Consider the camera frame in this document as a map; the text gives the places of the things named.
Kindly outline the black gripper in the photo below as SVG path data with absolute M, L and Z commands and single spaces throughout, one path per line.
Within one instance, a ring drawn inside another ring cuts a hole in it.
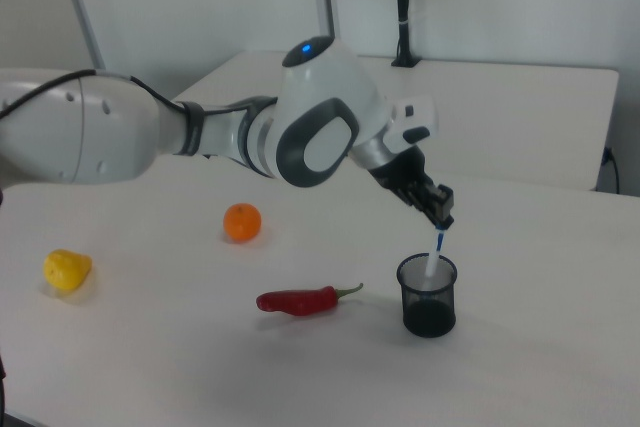
M 438 229 L 449 229 L 453 224 L 454 192 L 434 184 L 425 172 L 425 157 L 418 147 L 405 150 L 369 173 L 382 188 L 422 212 Z

